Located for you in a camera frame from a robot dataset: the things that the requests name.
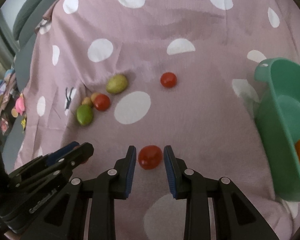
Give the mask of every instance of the green fruit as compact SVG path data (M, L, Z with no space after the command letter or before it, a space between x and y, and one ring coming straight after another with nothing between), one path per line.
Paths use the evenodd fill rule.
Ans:
M110 94L119 94L128 86L127 78L122 74L117 74L108 80L106 90Z
M77 120L82 126L92 122L93 111L88 105L81 105L77 108Z

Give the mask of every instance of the black triangular opening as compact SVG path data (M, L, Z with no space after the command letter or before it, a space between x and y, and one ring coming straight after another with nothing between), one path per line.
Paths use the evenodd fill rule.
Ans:
M250 224L256 221L255 216L248 209L248 207L243 203L243 201L238 197L236 193L231 194L232 203L235 210L235 215L237 216L237 221L240 226Z
M66 194L59 200L59 202L53 207L49 214L44 218L44 221L48 224L60 227L63 222L63 217L65 216L66 209L70 195Z

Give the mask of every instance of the silver bolt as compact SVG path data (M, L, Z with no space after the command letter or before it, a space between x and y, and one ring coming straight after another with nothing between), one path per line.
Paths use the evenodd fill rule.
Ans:
M117 174L117 170L111 169L111 170L108 171L108 174L109 174L110 176L116 175L116 174Z
M193 174L194 174L194 171L191 170L191 169L186 169L186 170L185 170L185 174L187 174L187 175L193 175Z
M80 183L80 179L79 178L74 178L71 180L71 184L72 185L78 185Z
M230 179L227 178L227 177L223 177L223 178L221 179L221 182L222 182L223 184L229 184L229 183L230 183Z

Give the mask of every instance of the white wall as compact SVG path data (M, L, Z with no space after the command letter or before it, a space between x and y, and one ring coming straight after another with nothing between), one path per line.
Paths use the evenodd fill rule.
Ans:
M8 27L12 31L13 24L16 20L17 14L26 0L6 0L1 7L4 19Z

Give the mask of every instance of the yellow-green fruit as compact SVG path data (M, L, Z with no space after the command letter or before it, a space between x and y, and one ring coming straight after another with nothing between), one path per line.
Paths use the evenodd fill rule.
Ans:
M77 120L82 126L88 125L92 122L93 111L88 105L81 105L77 108Z
M109 79L106 90L110 94L119 94L128 86L127 78L122 74L117 74Z
M98 92L95 92L95 93L93 93L93 94L91 95L91 101L92 101L92 103L94 102L94 100L96 99L96 97L97 97L98 95L100 95L100 93L98 93Z
M91 98L88 98L88 97L84 98L84 100L82 101L81 104L82 104L82 105L88 105L88 106L90 106L90 107L93 106L92 101L91 101Z

